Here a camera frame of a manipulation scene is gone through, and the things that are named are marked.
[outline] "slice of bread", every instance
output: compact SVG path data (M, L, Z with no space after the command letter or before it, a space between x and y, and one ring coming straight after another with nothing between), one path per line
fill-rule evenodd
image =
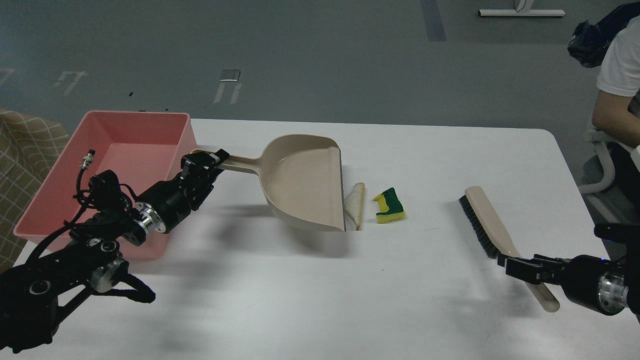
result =
M344 198L344 209L353 223L356 230L360 230L362 225L362 206L364 204L364 183L353 185L352 191Z

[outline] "dustpan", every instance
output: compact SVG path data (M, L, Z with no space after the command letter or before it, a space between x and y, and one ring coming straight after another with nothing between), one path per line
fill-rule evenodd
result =
M220 168L258 175L273 213L315 231L345 231L340 148L330 138L285 135L259 158L231 155Z

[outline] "black bristles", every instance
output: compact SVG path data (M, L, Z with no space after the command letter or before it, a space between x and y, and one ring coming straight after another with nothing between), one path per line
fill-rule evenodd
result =
M459 201L460 205L462 205L462 210L465 212L469 221L471 221L471 226L474 228L476 236L478 237L478 241L480 242L480 245L482 245L484 252L489 258L497 259L498 255L500 254L500 250L498 250L498 248L495 247L495 245L491 242L491 238L489 238L489 235L484 230L484 227L482 227L482 224L480 224L480 220L478 219L476 212L471 206L471 203L469 203L467 196L464 195L460 198Z

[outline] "sponge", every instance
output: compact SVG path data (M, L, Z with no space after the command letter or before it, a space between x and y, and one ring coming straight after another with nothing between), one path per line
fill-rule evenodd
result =
M404 208L400 200L398 200L396 189L389 188L385 190L373 198L373 201L378 202L378 207L381 211L376 213L376 220L379 224L404 219Z

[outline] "brush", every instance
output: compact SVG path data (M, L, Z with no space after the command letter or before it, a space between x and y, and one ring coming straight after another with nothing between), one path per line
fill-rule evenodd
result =
M460 204L489 258L496 259L500 253L521 258L511 241L509 232L480 186L471 186L466 189L465 195L460 198ZM533 285L528 282L525 284L544 310L549 313L558 311L560 303L549 291L547 285Z

